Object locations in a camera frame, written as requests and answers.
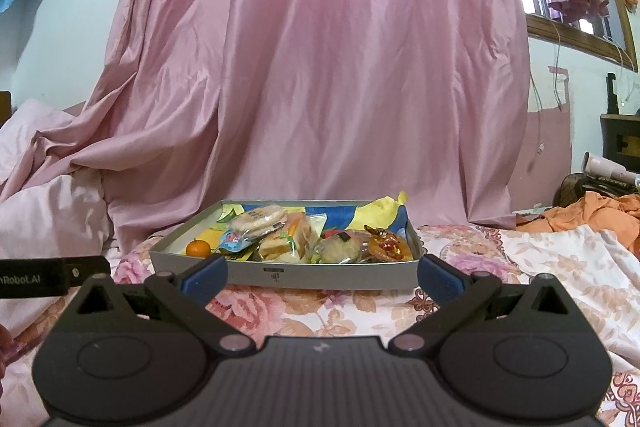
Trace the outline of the orange tangerine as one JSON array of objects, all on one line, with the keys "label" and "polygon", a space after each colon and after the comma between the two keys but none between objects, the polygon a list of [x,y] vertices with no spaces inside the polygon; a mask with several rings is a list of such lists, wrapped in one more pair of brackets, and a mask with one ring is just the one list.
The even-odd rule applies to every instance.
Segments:
[{"label": "orange tangerine", "polygon": [[203,239],[193,239],[184,252],[189,257],[206,258],[212,253],[212,247]]}]

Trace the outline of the blue cartoon snack packet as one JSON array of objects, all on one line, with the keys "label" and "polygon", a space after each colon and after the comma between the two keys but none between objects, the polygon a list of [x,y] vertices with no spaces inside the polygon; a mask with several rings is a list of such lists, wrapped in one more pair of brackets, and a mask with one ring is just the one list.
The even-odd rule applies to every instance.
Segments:
[{"label": "blue cartoon snack packet", "polygon": [[239,256],[244,251],[247,251],[248,248],[257,244],[264,236],[265,233],[240,233],[228,228],[222,233],[217,249],[226,256]]}]

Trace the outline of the golden snack packet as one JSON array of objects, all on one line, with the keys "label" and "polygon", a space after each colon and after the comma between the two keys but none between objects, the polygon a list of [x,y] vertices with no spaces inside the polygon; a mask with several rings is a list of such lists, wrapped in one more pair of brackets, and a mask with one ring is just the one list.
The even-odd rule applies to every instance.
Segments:
[{"label": "golden snack packet", "polygon": [[390,230],[372,228],[364,231],[370,234],[367,240],[367,253],[379,262],[406,262],[413,259],[411,249],[405,239]]}]

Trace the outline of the rice cracker packet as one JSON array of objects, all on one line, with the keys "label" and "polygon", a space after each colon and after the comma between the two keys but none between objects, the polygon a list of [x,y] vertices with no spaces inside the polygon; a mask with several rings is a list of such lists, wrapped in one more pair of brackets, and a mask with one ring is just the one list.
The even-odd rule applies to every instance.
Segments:
[{"label": "rice cracker packet", "polygon": [[262,237],[285,225],[288,212],[279,205],[265,205],[247,210],[234,217],[229,228],[242,237]]}]

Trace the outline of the sandwich bread packet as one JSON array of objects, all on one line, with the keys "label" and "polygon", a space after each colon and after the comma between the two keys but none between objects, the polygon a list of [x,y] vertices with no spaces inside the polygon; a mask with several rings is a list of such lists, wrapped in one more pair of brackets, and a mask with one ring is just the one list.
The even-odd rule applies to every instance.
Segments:
[{"label": "sandwich bread packet", "polygon": [[292,212],[283,227],[259,242],[257,254],[263,262],[304,263],[318,239],[319,234],[306,213]]}]

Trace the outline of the green cookie packet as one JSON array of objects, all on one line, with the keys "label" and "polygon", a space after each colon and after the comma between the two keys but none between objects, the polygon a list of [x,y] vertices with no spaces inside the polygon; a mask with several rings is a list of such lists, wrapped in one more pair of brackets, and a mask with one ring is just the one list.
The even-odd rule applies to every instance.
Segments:
[{"label": "green cookie packet", "polygon": [[314,245],[310,262],[316,265],[346,265],[363,262],[369,256],[370,234],[347,230],[337,232]]}]

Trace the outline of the red spicy snack packet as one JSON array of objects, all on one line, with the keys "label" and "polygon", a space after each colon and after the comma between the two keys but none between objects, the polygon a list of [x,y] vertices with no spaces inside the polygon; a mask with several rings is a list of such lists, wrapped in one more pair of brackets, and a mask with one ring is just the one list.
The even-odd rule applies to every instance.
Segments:
[{"label": "red spicy snack packet", "polygon": [[349,235],[344,230],[328,230],[328,231],[323,231],[322,232],[322,237],[324,239],[330,239],[333,236],[337,236],[342,241],[348,241],[349,240]]}]

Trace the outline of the pale pink duvet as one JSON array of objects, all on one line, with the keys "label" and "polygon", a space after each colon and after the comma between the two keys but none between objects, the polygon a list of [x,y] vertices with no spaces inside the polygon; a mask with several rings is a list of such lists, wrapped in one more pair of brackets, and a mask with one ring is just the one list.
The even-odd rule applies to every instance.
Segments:
[{"label": "pale pink duvet", "polygon": [[[39,131],[64,127],[72,116],[35,100],[1,127],[1,187],[20,164]],[[1,259],[99,256],[111,236],[99,173],[80,169],[1,197]]]}]

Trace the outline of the grey shallow snack box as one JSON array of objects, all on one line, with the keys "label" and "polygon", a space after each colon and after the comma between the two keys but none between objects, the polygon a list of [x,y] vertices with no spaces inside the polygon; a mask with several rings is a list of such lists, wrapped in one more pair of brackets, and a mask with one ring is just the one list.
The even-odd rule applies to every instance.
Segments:
[{"label": "grey shallow snack box", "polygon": [[223,255],[234,285],[406,289],[425,248],[405,201],[223,199],[157,243],[151,259],[156,271],[179,274]]}]

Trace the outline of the floral quilt bedspread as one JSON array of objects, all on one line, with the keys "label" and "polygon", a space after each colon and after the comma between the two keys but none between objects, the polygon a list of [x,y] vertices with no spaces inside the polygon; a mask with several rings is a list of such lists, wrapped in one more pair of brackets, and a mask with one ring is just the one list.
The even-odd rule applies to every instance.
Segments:
[{"label": "floral quilt bedspread", "polygon": [[595,426],[613,380],[561,281],[501,281],[427,353],[375,336],[217,353],[144,290],[93,275],[37,348],[29,426]]}]

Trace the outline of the orange cloth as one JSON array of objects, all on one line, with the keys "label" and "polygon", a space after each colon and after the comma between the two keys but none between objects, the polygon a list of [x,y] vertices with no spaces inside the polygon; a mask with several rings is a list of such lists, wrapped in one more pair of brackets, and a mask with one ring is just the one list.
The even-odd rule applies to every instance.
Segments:
[{"label": "orange cloth", "polygon": [[553,207],[528,222],[516,226],[518,231],[550,233],[574,230],[588,225],[593,232],[614,232],[628,251],[639,257],[640,198],[630,194],[612,198],[587,192],[567,207]]}]

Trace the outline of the dark wooden cabinet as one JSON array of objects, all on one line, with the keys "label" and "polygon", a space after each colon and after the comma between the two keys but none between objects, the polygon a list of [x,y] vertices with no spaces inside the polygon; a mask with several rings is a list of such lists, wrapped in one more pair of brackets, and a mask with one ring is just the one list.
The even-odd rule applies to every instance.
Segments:
[{"label": "dark wooden cabinet", "polygon": [[622,115],[614,92],[615,74],[606,75],[606,112],[600,116],[603,156],[623,165],[627,170],[639,171],[640,119],[638,115]]}]

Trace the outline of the pink satin curtain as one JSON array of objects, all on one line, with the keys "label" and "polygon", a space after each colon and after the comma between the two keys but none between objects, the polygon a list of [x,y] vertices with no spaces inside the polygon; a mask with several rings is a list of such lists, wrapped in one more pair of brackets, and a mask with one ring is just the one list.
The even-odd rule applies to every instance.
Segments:
[{"label": "pink satin curtain", "polygon": [[404,191],[422,225],[508,227],[528,74],[520,0],[120,0],[84,109],[1,207],[87,169],[124,247],[226,197]]}]

